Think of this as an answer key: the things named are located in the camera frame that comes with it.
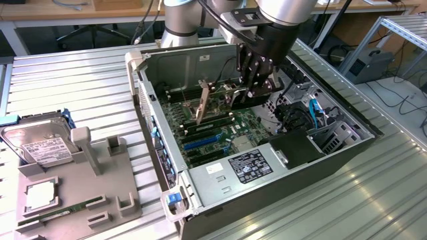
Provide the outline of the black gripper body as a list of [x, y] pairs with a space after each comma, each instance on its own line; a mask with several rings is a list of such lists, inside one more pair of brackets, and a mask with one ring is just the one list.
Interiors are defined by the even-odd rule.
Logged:
[[254, 32], [254, 45], [245, 44], [245, 54], [264, 57], [277, 66], [284, 61], [288, 51], [296, 41], [300, 25], [284, 26], [276, 23], [260, 25]]

